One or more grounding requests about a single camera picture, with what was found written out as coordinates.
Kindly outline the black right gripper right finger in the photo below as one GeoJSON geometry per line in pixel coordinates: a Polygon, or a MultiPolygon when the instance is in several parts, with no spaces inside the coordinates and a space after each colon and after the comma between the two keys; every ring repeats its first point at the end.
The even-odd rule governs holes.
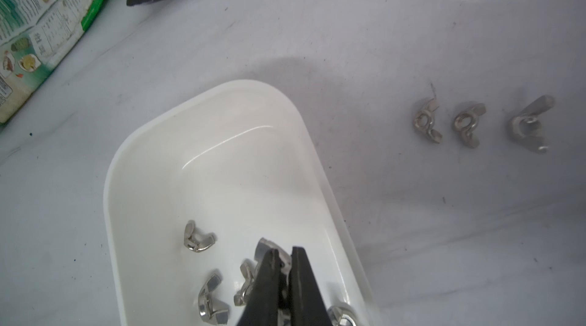
{"type": "Polygon", "coordinates": [[[332,325],[307,252],[301,247],[292,249],[288,306],[293,326],[332,325]]]}

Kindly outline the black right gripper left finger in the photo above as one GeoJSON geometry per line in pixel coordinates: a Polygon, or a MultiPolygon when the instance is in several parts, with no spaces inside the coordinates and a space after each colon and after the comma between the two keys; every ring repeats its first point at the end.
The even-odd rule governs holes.
{"type": "Polygon", "coordinates": [[[279,252],[270,250],[262,259],[249,302],[237,326],[277,326],[283,282],[279,252]]]}

